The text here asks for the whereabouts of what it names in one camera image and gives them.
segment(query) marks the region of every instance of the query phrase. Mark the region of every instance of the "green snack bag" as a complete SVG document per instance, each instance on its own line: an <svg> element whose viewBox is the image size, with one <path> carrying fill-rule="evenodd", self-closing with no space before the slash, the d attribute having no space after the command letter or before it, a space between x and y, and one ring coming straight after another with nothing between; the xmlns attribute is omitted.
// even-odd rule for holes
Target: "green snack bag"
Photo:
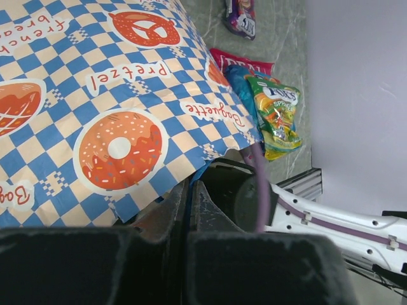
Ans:
<svg viewBox="0 0 407 305"><path fill-rule="evenodd" d="M295 87L260 78L247 80L254 94L260 130L265 139L266 159L272 161L298 149L302 139L292 128L301 92Z"/></svg>

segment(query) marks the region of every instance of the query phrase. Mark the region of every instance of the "gray floor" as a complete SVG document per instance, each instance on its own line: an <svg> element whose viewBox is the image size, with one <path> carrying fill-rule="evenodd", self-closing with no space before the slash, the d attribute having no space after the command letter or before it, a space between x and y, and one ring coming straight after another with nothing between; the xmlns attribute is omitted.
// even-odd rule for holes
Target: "gray floor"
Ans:
<svg viewBox="0 0 407 305"><path fill-rule="evenodd" d="M257 0L256 38L249 41L231 34L222 24L224 0L181 0L208 48L216 47L253 60L275 62L273 76L303 93L296 115L303 147L269 163L273 183L311 168L308 107L307 30L305 1Z"/></svg>

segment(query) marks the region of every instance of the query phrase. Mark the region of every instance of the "gray countertop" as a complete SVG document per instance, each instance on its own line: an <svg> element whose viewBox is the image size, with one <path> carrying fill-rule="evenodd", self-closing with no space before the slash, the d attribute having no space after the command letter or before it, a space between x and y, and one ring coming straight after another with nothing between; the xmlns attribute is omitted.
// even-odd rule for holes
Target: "gray countertop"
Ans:
<svg viewBox="0 0 407 305"><path fill-rule="evenodd" d="M222 23L224 0L181 0L208 48L219 48L253 60L275 62L273 76L301 90L303 99L296 114L296 127L303 146L278 160L267 170L278 183L311 166L308 107L307 30L305 1L256 0L256 38L249 41L230 33Z"/></svg>

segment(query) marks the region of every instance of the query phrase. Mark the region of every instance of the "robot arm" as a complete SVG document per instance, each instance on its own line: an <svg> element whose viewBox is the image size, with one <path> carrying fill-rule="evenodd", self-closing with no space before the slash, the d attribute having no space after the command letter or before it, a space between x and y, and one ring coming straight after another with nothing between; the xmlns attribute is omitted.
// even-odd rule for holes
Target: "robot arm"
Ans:
<svg viewBox="0 0 407 305"><path fill-rule="evenodd" d="M344 259L407 278L407 220L374 217L330 208L272 185L278 194L266 232L321 234L342 250Z"/></svg>

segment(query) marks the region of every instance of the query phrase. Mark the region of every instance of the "donut hole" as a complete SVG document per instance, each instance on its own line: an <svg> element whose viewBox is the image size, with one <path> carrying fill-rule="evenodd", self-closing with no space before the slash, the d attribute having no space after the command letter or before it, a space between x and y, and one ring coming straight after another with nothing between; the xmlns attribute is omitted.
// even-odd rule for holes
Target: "donut hole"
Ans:
<svg viewBox="0 0 407 305"><path fill-rule="evenodd" d="M132 144L127 138L118 137L109 143L107 152L113 159L123 159L129 154L131 149Z"/></svg>

